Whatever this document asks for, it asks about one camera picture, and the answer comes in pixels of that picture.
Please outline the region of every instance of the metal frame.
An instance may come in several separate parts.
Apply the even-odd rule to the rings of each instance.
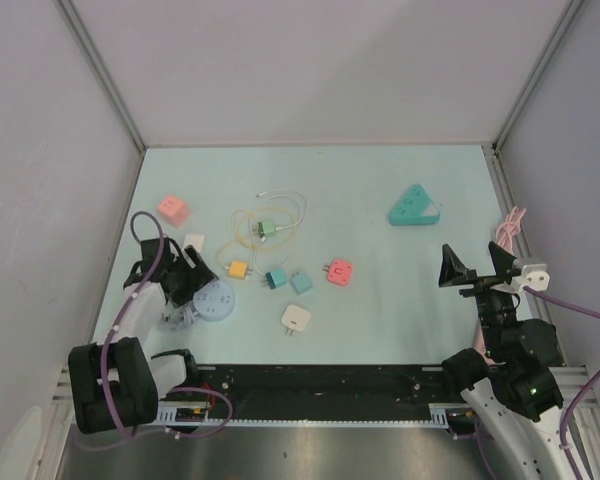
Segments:
[[[60,15],[67,23],[69,30],[71,31],[85,58],[85,61],[89,65],[89,68],[103,89],[105,96],[110,101],[112,108],[120,118],[127,135],[136,149],[141,154],[144,154],[147,146],[142,140],[142,136],[137,128],[137,125],[129,113],[129,110],[122,96],[120,95],[119,90],[117,89],[104,61],[102,60],[101,55],[96,49],[93,40],[91,39],[72,0],[55,0],[54,3],[56,3]],[[516,102],[508,114],[507,119],[498,133],[493,145],[483,147],[487,166],[489,168],[491,179],[498,197],[498,202],[503,212],[508,211],[514,205],[514,200],[511,193],[511,188],[502,168],[499,152],[505,144],[515,123],[520,118],[526,104],[532,97],[537,85],[547,71],[552,59],[555,57],[558,48],[561,46],[571,25],[574,23],[577,14],[581,11],[583,4],[584,0],[571,0],[569,2],[563,11],[562,17],[552,32],[547,45],[545,46],[538,61],[534,65],[529,77],[527,78],[522,91],[516,99]],[[136,181],[140,173],[140,168],[141,162],[139,162],[138,171],[136,172]],[[125,212],[128,212],[134,190],[135,182],[134,187],[130,191]],[[125,218],[126,213],[122,217],[119,225],[118,238],[122,234]],[[115,244],[113,249],[114,253],[118,248],[118,243],[119,242]],[[516,250],[518,255],[521,257],[531,256],[531,248],[524,230],[516,239]],[[108,276],[103,280],[103,291],[106,288],[107,283]],[[540,318],[543,318],[549,322],[551,321],[549,311],[544,302],[540,302],[534,298],[532,310],[534,310],[534,313],[536,313]],[[561,387],[566,401],[570,401],[579,388],[588,380],[588,376],[584,368],[559,368],[554,370],[554,375],[556,375],[556,380]],[[63,369],[59,375],[58,390],[54,396],[54,400],[44,413],[43,436],[38,446],[38,455],[36,456],[36,460],[30,469],[29,478],[31,479],[48,480],[50,478],[55,478],[57,475],[65,443],[68,438],[69,428],[73,421],[72,402],[70,398],[67,398],[67,393],[70,395],[68,372],[66,369]],[[445,405],[432,403],[430,404],[430,407],[432,409],[432,418],[434,418],[434,413],[435,417],[437,418],[439,417],[440,409],[458,408],[458,404]],[[589,395],[585,399],[582,407],[576,409],[575,418],[578,426],[580,427],[582,443],[585,451],[587,452],[587,457],[591,465],[592,472],[595,478],[600,478],[600,411],[593,394]]]
[[[161,403],[158,407],[158,416],[156,421],[151,423],[150,426],[154,427],[197,427],[202,423],[205,425],[213,426],[219,425],[219,420],[205,420],[200,421],[182,421],[176,422],[175,414],[178,408],[183,406],[188,407],[186,404],[179,404],[177,406],[169,405],[169,402]],[[189,408],[200,407],[201,405],[191,405]],[[279,420],[232,420],[229,424],[232,427],[337,427],[337,428],[449,428],[447,423],[446,409],[439,407],[429,407],[430,420],[387,420],[387,421],[373,421],[373,422],[334,422],[334,421],[315,421],[315,420],[290,420],[290,421],[279,421]]]
[[[265,369],[272,369],[272,368],[276,368],[275,366],[272,365],[262,365],[261,366],[263,370]],[[356,369],[357,367],[360,367],[359,365],[357,366],[353,366],[351,368]],[[373,365],[363,365],[362,367],[374,367]],[[438,375],[442,375],[442,367],[440,367],[439,365],[430,365],[430,366],[426,366],[426,365],[422,365],[422,366],[418,366],[418,365],[390,365],[388,366],[388,368],[400,368],[400,367],[404,367],[404,368],[412,368],[412,369],[420,369],[421,370],[421,374],[422,375],[426,375],[428,373],[435,373],[436,376]],[[199,366],[201,371],[209,371],[209,370],[215,370],[216,367],[215,366],[211,366],[211,365],[200,365]],[[220,365],[219,368],[222,368],[223,370],[230,370],[232,368],[231,365]],[[347,369],[348,367],[346,365],[326,365],[324,366],[325,369]],[[573,400],[573,398],[576,396],[576,394],[582,389],[582,387],[589,381],[589,376],[587,374],[587,369],[584,367],[550,367],[549,370],[551,371],[551,373],[553,374],[553,376],[556,379],[556,383],[558,384],[558,386],[560,387],[560,393],[562,393],[562,396],[564,397],[564,401],[565,402],[570,402],[571,400]],[[216,379],[215,380],[216,383],[220,384],[221,380]],[[440,401],[436,401],[435,398],[432,398],[431,395],[429,395],[429,393],[427,393],[426,391],[426,387],[425,386],[421,386],[421,385],[415,385],[414,390],[416,391],[416,393],[418,391],[421,391],[423,394],[426,395],[426,399],[423,401],[423,404],[426,404],[430,409],[457,409],[457,408],[467,408],[468,405],[465,404],[462,401],[462,398],[459,395],[453,394],[451,395],[453,397],[453,401],[452,402],[445,402],[444,399],[440,399]],[[65,366],[62,369],[62,373],[60,375],[60,379],[58,380],[58,385],[56,387],[56,391],[53,394],[53,400],[52,400],[52,405],[57,405],[57,406],[64,406],[64,405],[73,405],[72,404],[72,397],[71,397],[71,383],[70,383],[70,379],[69,379],[69,370],[68,368]],[[199,401],[192,401],[192,400],[184,400],[184,401],[162,401],[160,402],[160,408],[169,408],[169,407],[190,407],[190,408],[197,408],[200,406],[203,406],[204,402],[199,402]],[[581,402],[581,406],[583,408],[598,408],[598,401],[596,400],[595,394],[593,392],[589,392],[587,393],[587,395],[585,395],[584,399]],[[236,423],[248,423],[252,420],[236,420]],[[258,423],[258,422],[275,422],[276,420],[253,420],[254,422]],[[304,422],[305,419],[302,420],[298,420],[296,423],[302,423]],[[337,421],[333,421],[330,422],[333,424],[337,424]]]
[[[489,174],[491,176],[491,181],[493,182],[496,191],[496,197],[498,199],[498,203],[500,204],[500,210],[502,211],[503,215],[505,215],[511,210],[511,208],[513,208],[515,205],[515,200],[504,172],[504,168],[502,167],[500,155],[491,145],[484,145],[482,149],[487,162],[487,168],[489,169]],[[522,225],[521,232],[515,239],[515,250],[516,253],[523,258],[532,257],[532,250],[529,246],[524,225]],[[552,323],[551,315],[546,302],[536,297],[531,297],[531,300],[530,306],[532,312],[538,315],[538,317],[544,321]],[[557,334],[558,342],[561,345],[562,342],[560,341],[560,330],[557,331]],[[561,351],[563,358],[568,361],[566,352],[562,348]],[[568,379],[565,377],[565,374],[568,372],[574,372],[576,370],[586,372],[585,367],[562,368],[559,369],[559,374],[552,370],[556,376],[556,381],[558,382],[561,391],[563,391],[565,402],[571,402],[575,394],[582,386],[584,386],[584,383],[581,383],[576,379]],[[563,390],[563,385],[566,386],[568,384],[571,384],[571,387]],[[597,401],[592,401],[591,397],[587,395],[583,399],[581,406],[576,408],[574,419],[576,421],[576,425],[578,426],[582,445],[587,454],[587,461],[591,467],[593,477],[595,479],[600,479],[600,408],[597,405]]]
[[[116,87],[113,78],[111,78],[109,70],[104,64],[104,61],[96,49],[93,40],[91,40],[91,36],[89,35],[84,22],[80,18],[80,14],[76,10],[76,7],[73,5],[71,0],[55,0],[54,3],[58,7],[60,16],[69,27],[69,30],[71,31],[74,40],[78,44],[85,61],[89,65],[89,68],[102,87],[102,91],[111,103],[116,115],[118,115],[118,118],[122,122],[127,135],[138,149],[138,152],[144,153],[147,149],[147,146],[142,140],[142,136],[140,135],[138,127],[133,121],[129,110],[127,109],[127,106],[120,95],[120,91]]]
[[[495,139],[493,145],[497,153],[502,151],[502,147],[507,141],[507,138],[509,137],[513,126],[520,118],[520,115],[524,111],[524,107],[529,102],[529,99],[533,95],[533,92],[536,90],[537,86],[540,83],[540,80],[544,76],[545,72],[547,71],[547,68],[551,64],[551,61],[553,60],[558,49],[562,45],[566,34],[569,32],[571,26],[573,25],[578,13],[584,5],[584,2],[585,0],[571,0],[562,12],[560,20],[553,29],[553,32],[551,32],[546,46],[544,47],[535,65],[531,69],[531,73],[527,77],[527,80],[524,86],[522,87],[522,91],[518,95],[518,98],[516,98],[516,101],[513,104],[513,108],[507,115],[504,125],[500,129],[500,132],[498,133]]]

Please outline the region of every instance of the light blue table surface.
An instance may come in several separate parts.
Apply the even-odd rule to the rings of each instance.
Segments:
[[[436,202],[440,222],[391,226],[390,209],[414,183]],[[264,288],[257,275],[229,279],[237,296],[229,318],[201,320],[179,332],[155,328],[149,350],[189,348],[207,364],[397,364],[437,363],[473,344],[475,302],[437,283],[444,243],[479,274],[493,272],[487,243],[501,213],[479,146],[152,148],[130,212],[155,212],[167,194],[185,200],[191,216],[180,228],[165,225],[165,231],[179,243],[187,233],[204,234],[203,258],[227,279],[215,257],[232,239],[231,213],[255,207],[256,193],[281,187],[309,201],[285,270],[306,272],[313,290],[298,296],[289,284]],[[287,200],[270,206],[293,208]],[[138,222],[138,232],[155,236],[146,219]],[[287,253],[262,254],[258,264],[274,268]],[[127,227],[96,336],[111,325],[123,301],[122,284],[139,258]],[[323,266],[335,258],[354,265],[347,287],[326,281]],[[234,259],[250,260],[251,254],[235,247],[222,261]],[[280,318],[292,303],[309,310],[312,319],[304,333],[289,337]],[[529,315],[523,299],[519,318]]]

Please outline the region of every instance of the round power strip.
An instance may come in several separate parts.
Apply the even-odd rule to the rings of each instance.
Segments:
[[[192,303],[195,313],[200,318],[217,322],[231,315],[236,304],[236,296],[227,282],[214,280],[195,293]]]

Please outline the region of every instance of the white wall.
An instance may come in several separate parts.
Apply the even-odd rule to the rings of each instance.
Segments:
[[[53,2],[0,1],[0,450],[85,339],[138,164]]]
[[[600,310],[600,0],[574,29],[505,144],[503,162],[549,293]],[[600,322],[552,309],[572,364],[600,367]],[[600,402],[600,383],[596,388]]]
[[[75,0],[148,145],[493,140],[568,0]]]

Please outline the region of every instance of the purple cable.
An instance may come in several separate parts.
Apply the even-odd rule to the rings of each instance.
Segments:
[[[574,312],[582,313],[583,315],[588,315],[593,318],[597,318],[600,320],[600,313],[589,310],[588,308],[580,307],[578,305],[574,305],[572,303],[565,302],[564,300],[559,300],[557,298],[553,298],[545,293],[540,293],[532,288],[524,287],[524,290],[531,295],[541,298],[545,302],[553,303],[554,305],[558,305],[559,307],[566,308],[567,310],[572,310]],[[574,475],[578,480],[582,480],[582,474],[580,470],[578,470],[578,465],[576,464],[575,458],[573,458],[573,454],[569,450],[569,446],[567,444],[567,427],[569,426],[569,422],[573,417],[573,411],[578,406],[578,403],[584,398],[589,390],[593,388],[593,386],[598,383],[600,380],[600,370],[598,370],[593,377],[589,379],[589,381],[580,389],[578,394],[571,401],[564,414],[562,415],[562,419],[560,420],[560,443],[564,450],[565,455],[567,456],[567,460],[569,460],[569,464],[571,465],[571,469],[573,470]]]
[[[105,338],[104,344],[102,345],[102,353],[100,355],[100,379],[102,380],[102,390],[104,392],[105,401],[107,402],[107,408],[109,409],[111,419],[113,420],[113,423],[115,424],[116,428],[122,434],[122,436],[124,438],[126,438],[127,440],[130,440],[131,438],[133,438],[133,436],[131,434],[127,433],[127,431],[124,429],[124,424],[122,423],[122,419],[120,418],[120,415],[118,414],[118,411],[116,410],[116,404],[113,401],[113,395],[111,394],[111,385],[109,384],[109,369],[107,367],[107,354],[109,353],[109,345],[111,345],[111,340],[113,339],[113,336],[116,334],[116,330],[117,330],[116,327],[119,327],[120,323],[122,323],[122,319],[124,318],[125,313],[127,313],[127,310],[129,310],[131,303],[138,297],[138,292],[140,292],[142,290],[142,288],[149,281],[149,279],[151,278],[153,273],[156,271],[156,268],[158,268],[158,263],[160,263],[160,259],[162,258],[162,251],[164,250],[164,232],[162,231],[162,226],[160,225],[160,222],[158,222],[158,219],[156,217],[154,217],[153,215],[151,215],[149,212],[140,211],[140,212],[136,212],[132,215],[131,220],[130,220],[131,235],[133,235],[133,238],[137,242],[140,242],[140,239],[138,238],[138,235],[136,234],[136,231],[135,231],[134,222],[135,222],[136,218],[138,218],[141,215],[145,216],[145,217],[149,217],[149,219],[156,225],[156,228],[158,229],[158,237],[160,238],[160,245],[158,246],[158,253],[156,254],[156,258],[153,260],[153,263],[151,264],[151,268],[149,268],[146,275],[144,277],[142,277],[142,280],[140,280],[140,283],[138,284],[138,286],[133,290],[131,295],[129,295],[127,300],[122,305],[122,308],[118,312],[118,315],[116,316],[115,320],[113,321],[113,325],[111,325],[111,330],[109,330],[109,333],[107,334],[107,337]]]
[[[454,440],[473,440],[475,438],[474,433],[457,434],[451,424],[449,424],[447,431],[451,434]]]
[[[227,416],[224,418],[224,420],[222,420],[220,425],[216,426],[215,428],[212,428],[211,430],[209,430],[207,432],[202,432],[202,433],[175,432],[174,433],[173,430],[167,430],[169,433],[174,433],[174,435],[183,437],[183,438],[204,438],[204,437],[208,437],[209,435],[213,435],[214,433],[218,433],[220,430],[225,428],[227,426],[227,424],[231,421],[231,418],[233,417],[233,404],[231,403],[231,400],[229,400],[229,398],[227,398],[225,395],[223,395],[220,392],[216,392],[215,390],[209,390],[207,388],[176,387],[176,388],[171,389],[171,391],[169,393],[177,393],[177,392],[205,393],[207,395],[213,395],[215,397],[218,397],[220,400],[222,400],[227,405],[229,412],[227,413]],[[98,446],[98,447],[91,447],[88,445],[84,445],[84,444],[78,442],[77,440],[76,440],[76,445],[81,450],[86,450],[88,452],[106,452],[108,450],[113,450],[115,448],[121,447],[122,445],[126,445],[132,439],[144,437],[146,435],[151,435],[154,433],[162,433],[162,432],[165,432],[164,428],[154,428],[151,430],[144,430],[135,435],[129,435],[128,437],[125,437],[118,442],[115,442],[115,443],[112,443],[109,445]]]
[[[489,472],[491,479],[498,480],[496,472],[493,471],[493,468],[489,464],[489,460],[487,460],[487,454],[484,452],[484,446],[482,445],[482,432],[480,431],[480,425],[482,424],[482,422],[478,417],[476,417],[473,420],[473,424],[475,425],[476,429],[476,443],[478,444],[478,451],[480,452],[480,457],[482,457],[482,463],[484,463],[484,466],[487,469],[487,472]]]
[[[231,417],[233,417],[233,404],[231,403],[231,400],[229,400],[225,395],[223,395],[220,392],[216,392],[215,390],[209,390],[207,388],[176,387],[176,388],[172,388],[169,393],[177,393],[177,392],[206,393],[208,395],[213,395],[214,397],[218,397],[220,400],[222,400],[227,405],[227,408],[229,409],[229,413],[227,413],[227,416],[225,417],[225,419],[222,420],[220,425],[218,425],[217,427],[212,428],[211,430],[209,430],[207,432],[202,432],[202,433],[180,433],[179,435],[181,437],[185,437],[185,438],[208,437],[209,435],[213,435],[214,433],[217,433],[220,430],[222,430],[224,427],[226,427],[227,423],[229,423],[229,421],[231,420]]]

